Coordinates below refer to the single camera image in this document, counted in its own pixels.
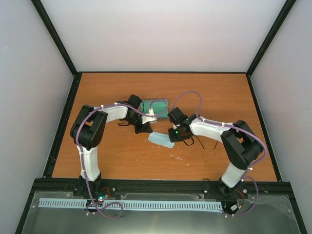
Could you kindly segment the light blue cleaning cloth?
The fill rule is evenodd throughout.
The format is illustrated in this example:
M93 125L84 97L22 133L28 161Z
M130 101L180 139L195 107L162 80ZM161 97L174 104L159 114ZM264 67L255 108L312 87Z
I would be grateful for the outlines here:
M149 134L148 140L156 145L163 146L169 149L174 147L174 143L170 141L168 134L152 132Z

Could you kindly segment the grey-green glasses case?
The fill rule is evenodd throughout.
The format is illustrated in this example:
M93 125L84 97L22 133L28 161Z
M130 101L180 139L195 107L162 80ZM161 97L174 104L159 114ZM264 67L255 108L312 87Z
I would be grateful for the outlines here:
M157 119L166 119L168 118L168 99L144 99L140 104L140 111L144 114L149 114L150 105L153 109Z

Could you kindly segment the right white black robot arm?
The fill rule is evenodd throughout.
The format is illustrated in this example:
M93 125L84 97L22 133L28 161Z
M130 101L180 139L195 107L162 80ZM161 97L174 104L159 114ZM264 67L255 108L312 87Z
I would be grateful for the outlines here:
M223 144L229 165L218 180L216 190L224 197L228 197L242 181L243 176L251 170L261 154L266 155L268 149L249 125L238 120L235 123L224 123L205 119L196 114L187 116L179 108L168 113L173 128L168 130L169 140L172 143L194 142L193 137L207 137Z

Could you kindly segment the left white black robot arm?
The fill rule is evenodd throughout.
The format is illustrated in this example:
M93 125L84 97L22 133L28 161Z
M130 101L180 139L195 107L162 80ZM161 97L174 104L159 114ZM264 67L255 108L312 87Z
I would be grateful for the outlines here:
M112 105L93 107L83 105L72 128L70 136L77 146L81 164L80 190L90 196L101 192L101 173L98 167L98 145L102 141L105 125L123 120L134 126L135 133L152 133L150 122L144 120L140 104L142 100L131 95L127 101Z

